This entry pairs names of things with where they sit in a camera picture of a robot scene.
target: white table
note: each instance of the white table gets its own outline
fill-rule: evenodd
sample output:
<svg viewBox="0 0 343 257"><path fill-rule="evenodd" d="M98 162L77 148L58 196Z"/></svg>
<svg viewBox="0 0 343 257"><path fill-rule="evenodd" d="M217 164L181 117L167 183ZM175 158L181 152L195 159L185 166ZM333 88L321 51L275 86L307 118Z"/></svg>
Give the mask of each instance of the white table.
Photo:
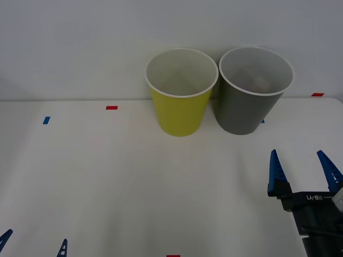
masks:
<svg viewBox="0 0 343 257"><path fill-rule="evenodd" d="M306 256L267 196L270 153L293 192L328 191L316 151L343 171L342 128L334 99L281 99L246 136L209 107L184 138L152 101L1 102L0 234L14 231L1 257L53 257L64 238L68 257Z"/></svg>

